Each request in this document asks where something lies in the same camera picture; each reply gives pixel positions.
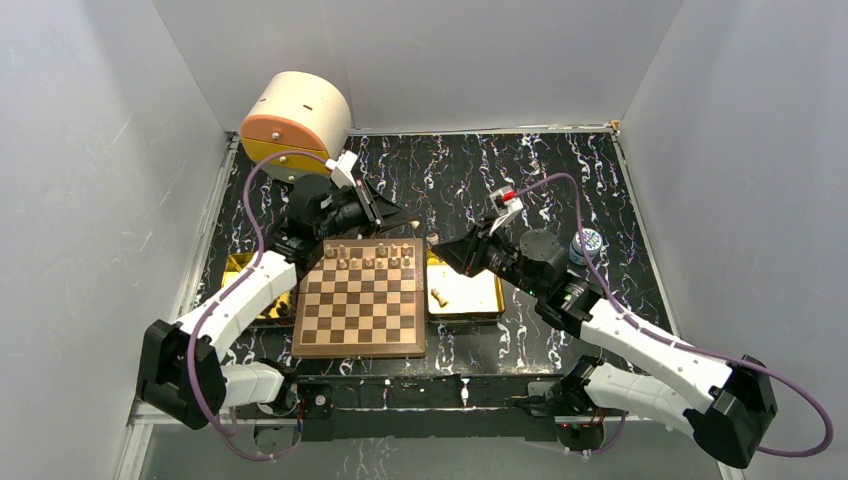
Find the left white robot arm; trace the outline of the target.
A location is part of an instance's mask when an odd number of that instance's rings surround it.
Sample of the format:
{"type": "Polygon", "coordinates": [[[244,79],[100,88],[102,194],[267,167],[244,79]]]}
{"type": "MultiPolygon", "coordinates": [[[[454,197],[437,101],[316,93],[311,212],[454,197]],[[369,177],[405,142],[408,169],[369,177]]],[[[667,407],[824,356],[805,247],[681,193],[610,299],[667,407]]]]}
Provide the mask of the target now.
{"type": "Polygon", "coordinates": [[[289,374],[268,360],[225,366],[231,345],[312,270],[325,241],[351,231],[373,237],[417,221],[365,180],[338,186],[318,174],[299,178],[234,281],[180,318],[156,320],[145,330],[137,397],[193,430],[210,425],[225,436],[235,433],[220,421],[225,408],[261,403],[275,416],[290,414],[299,391],[289,374]]]}

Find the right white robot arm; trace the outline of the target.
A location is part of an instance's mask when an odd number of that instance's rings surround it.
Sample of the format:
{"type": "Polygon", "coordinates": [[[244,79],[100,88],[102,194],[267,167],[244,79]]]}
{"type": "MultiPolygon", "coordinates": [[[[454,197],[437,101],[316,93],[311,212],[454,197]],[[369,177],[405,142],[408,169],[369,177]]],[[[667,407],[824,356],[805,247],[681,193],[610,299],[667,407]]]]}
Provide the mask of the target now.
{"type": "Polygon", "coordinates": [[[634,374],[582,358],[561,382],[571,411],[587,414],[599,407],[648,417],[690,436],[719,462],[749,466],[777,414],[771,382],[758,360],[698,353],[616,305],[599,284],[570,272],[567,250],[551,232],[531,230],[513,244],[477,225],[431,250],[459,274],[493,273],[533,296],[536,312],[551,327],[640,368],[634,374]]]}

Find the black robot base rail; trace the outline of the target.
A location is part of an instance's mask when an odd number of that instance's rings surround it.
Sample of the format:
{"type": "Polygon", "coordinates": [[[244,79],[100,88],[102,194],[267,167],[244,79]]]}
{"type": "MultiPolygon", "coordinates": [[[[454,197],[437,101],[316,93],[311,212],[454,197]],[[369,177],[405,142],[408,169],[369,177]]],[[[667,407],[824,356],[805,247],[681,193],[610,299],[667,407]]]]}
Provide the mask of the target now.
{"type": "Polygon", "coordinates": [[[558,374],[302,376],[283,406],[239,408],[307,442],[365,438],[513,438],[577,454],[607,449],[621,413],[567,393],[558,374]]]}

